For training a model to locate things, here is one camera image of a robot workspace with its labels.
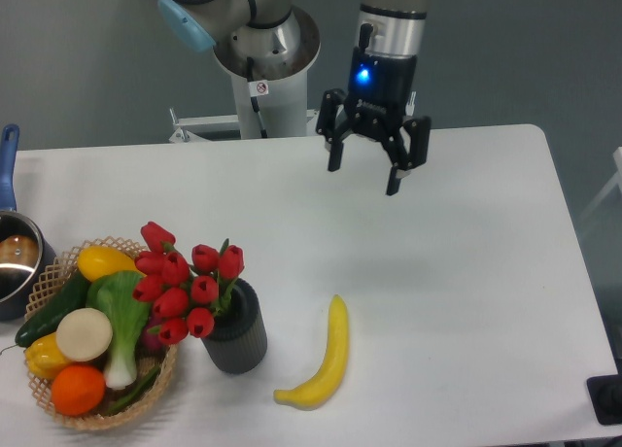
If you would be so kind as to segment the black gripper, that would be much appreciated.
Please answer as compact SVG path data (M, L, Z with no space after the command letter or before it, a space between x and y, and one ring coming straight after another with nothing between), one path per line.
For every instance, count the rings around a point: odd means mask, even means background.
M341 166L348 131L382 145L392 164L386 194L395 195L401 180L428 157L432 119L405 120L417 57L371 54L355 47L346 92L324 92L316 133L325 137L328 171Z

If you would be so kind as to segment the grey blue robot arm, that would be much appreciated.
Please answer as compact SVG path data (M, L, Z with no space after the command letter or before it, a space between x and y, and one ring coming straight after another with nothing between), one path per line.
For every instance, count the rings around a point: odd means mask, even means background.
M387 192L427 160L431 121L412 115L411 85L429 0L361 0L348 85L325 91L307 122L307 73L320 51L318 27L293 0L159 0L174 34L196 52L212 51L231 78L245 139L325 138L328 169L345 139L379 143L391 172Z

